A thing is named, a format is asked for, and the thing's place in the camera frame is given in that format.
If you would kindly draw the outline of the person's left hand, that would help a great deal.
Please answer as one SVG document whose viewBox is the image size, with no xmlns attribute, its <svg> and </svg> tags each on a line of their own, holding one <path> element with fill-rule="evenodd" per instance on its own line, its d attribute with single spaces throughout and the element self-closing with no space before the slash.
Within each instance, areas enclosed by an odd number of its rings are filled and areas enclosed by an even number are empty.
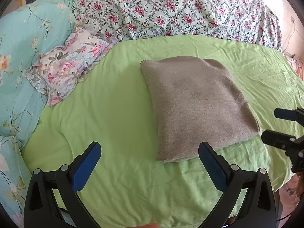
<svg viewBox="0 0 304 228">
<path fill-rule="evenodd" d="M 157 223 L 149 223 L 149 224 L 133 226 L 133 227 L 129 227 L 129 228 L 160 228 L 160 226 Z"/>
</svg>

